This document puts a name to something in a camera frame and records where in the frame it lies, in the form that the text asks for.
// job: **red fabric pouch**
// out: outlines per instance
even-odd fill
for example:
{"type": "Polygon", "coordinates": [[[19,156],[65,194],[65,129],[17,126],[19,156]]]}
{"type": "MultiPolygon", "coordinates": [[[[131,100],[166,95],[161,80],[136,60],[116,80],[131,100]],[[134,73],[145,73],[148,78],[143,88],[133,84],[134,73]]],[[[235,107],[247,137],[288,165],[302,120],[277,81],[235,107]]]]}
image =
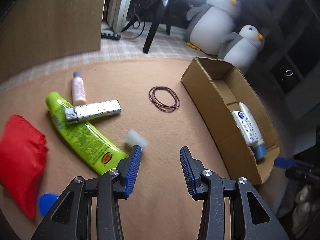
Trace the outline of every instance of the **red fabric pouch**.
{"type": "Polygon", "coordinates": [[[45,143],[45,136],[19,115],[10,117],[0,141],[0,182],[31,220],[45,168],[45,143]]]}

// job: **green tube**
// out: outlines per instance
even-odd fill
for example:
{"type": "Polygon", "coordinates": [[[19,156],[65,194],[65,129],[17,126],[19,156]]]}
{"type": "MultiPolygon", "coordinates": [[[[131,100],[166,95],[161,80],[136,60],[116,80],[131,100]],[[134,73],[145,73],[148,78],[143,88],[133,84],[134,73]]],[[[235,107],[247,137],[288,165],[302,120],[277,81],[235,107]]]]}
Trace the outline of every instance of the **green tube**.
{"type": "Polygon", "coordinates": [[[88,121],[67,124],[64,109],[73,106],[57,92],[49,93],[45,102],[59,133],[99,175],[115,169],[120,160],[128,157],[88,121]]]}

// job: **brown cardboard box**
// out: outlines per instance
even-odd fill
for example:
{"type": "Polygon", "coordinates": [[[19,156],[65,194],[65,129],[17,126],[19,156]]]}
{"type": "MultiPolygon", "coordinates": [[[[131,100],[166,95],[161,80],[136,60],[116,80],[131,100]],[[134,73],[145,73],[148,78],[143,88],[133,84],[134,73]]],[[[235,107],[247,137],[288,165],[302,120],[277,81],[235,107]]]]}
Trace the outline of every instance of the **brown cardboard box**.
{"type": "Polygon", "coordinates": [[[276,131],[260,99],[241,72],[222,60],[196,57],[181,81],[215,140],[230,177],[246,177],[253,185],[264,183],[279,155],[276,131]],[[263,136],[267,156],[256,164],[250,147],[236,126],[232,111],[239,102],[251,111],[263,136]]]}

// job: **small penguin plush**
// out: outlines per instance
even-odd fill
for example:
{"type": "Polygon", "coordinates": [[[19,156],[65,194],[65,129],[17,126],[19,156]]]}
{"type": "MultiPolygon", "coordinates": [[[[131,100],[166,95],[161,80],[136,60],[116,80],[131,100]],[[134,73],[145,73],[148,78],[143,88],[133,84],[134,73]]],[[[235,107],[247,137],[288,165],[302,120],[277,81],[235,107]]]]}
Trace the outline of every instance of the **small penguin plush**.
{"type": "Polygon", "coordinates": [[[238,33],[229,33],[223,38],[223,46],[218,53],[218,59],[232,63],[243,74],[255,61],[263,49],[264,38],[256,27],[244,26],[238,33]]]}
{"type": "Polygon", "coordinates": [[[222,38],[234,29],[234,19],[240,15],[237,0],[207,0],[206,4],[187,12],[190,24],[184,41],[190,42],[207,54],[217,55],[222,38]]]}

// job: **penguin plush toy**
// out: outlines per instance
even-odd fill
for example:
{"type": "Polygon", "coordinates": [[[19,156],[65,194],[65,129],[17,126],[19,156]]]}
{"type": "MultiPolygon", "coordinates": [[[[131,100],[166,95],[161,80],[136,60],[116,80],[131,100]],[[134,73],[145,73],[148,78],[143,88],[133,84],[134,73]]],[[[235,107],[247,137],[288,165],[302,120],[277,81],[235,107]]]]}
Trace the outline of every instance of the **penguin plush toy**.
{"type": "Polygon", "coordinates": [[[245,74],[263,49],[263,45],[264,38],[257,28],[246,25],[239,34],[229,33],[224,37],[218,59],[232,63],[245,74]]]}
{"type": "Polygon", "coordinates": [[[234,29],[234,19],[240,15],[237,0],[207,0],[206,4],[187,12],[190,24],[184,41],[191,43],[207,54],[217,55],[222,38],[234,29]]]}

